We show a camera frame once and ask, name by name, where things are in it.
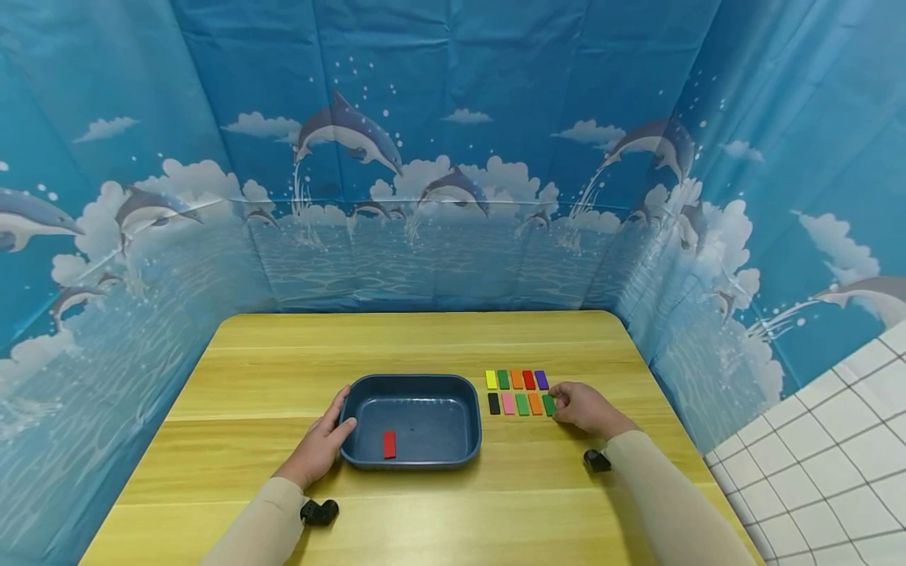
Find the blue curtain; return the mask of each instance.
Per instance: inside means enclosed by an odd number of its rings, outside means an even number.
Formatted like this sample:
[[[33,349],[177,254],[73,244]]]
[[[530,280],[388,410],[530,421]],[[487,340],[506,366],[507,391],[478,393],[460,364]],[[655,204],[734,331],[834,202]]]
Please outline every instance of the blue curtain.
[[[906,318],[904,17],[6,0],[0,561],[78,561],[240,312],[612,311],[709,451]]]

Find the blue plastic tray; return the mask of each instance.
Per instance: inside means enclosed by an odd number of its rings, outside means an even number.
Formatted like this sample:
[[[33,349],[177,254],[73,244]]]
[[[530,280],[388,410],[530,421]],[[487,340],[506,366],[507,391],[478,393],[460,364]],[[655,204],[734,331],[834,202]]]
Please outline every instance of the blue plastic tray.
[[[478,394],[456,375],[370,375],[352,384],[340,421],[358,426],[340,453],[364,469],[455,468],[481,446]],[[384,459],[384,433],[396,433],[396,458]]]

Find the green block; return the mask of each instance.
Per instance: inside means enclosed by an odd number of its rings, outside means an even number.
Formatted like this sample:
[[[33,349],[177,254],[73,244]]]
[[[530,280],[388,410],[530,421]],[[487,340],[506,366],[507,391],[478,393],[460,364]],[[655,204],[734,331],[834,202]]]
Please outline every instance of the green block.
[[[525,393],[516,393],[516,408],[520,417],[528,417],[528,398]]]
[[[545,412],[548,417],[553,417],[554,413],[557,412],[557,405],[554,403],[554,398],[550,395],[544,395],[541,397],[541,400],[545,403]]]
[[[500,382],[501,389],[509,389],[509,372],[505,369],[498,369],[497,381]]]

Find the wooden table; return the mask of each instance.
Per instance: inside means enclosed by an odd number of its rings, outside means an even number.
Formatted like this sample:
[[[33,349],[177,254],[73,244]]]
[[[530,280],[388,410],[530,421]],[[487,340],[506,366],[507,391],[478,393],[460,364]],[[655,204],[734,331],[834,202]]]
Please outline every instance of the wooden table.
[[[733,523],[727,500],[619,321],[606,312],[251,314],[225,321],[82,564],[198,564],[338,389],[370,373],[453,373],[478,390],[484,441],[456,472],[337,465],[308,494],[336,499],[289,564],[654,564],[593,439],[547,417],[491,416],[485,369],[586,381],[634,418]]]

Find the pink block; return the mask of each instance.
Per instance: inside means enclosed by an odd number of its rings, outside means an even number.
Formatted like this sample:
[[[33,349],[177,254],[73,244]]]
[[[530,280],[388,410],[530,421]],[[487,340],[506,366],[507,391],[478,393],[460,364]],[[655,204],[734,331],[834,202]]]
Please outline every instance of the pink block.
[[[516,403],[513,400],[512,393],[501,393],[500,399],[504,403],[504,415],[515,415],[516,414]]]

